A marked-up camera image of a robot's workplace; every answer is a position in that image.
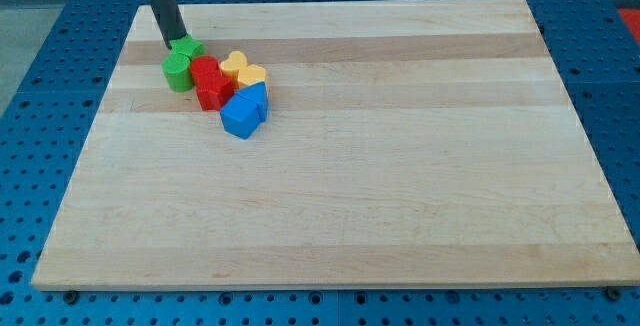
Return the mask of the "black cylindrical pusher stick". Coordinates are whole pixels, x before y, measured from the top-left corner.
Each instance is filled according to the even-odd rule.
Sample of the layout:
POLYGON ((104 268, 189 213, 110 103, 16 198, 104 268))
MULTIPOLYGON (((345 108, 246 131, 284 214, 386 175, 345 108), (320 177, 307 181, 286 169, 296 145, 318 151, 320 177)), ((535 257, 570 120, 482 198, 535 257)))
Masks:
POLYGON ((171 49, 171 42, 187 35, 177 0, 149 0, 156 23, 165 46, 171 49))

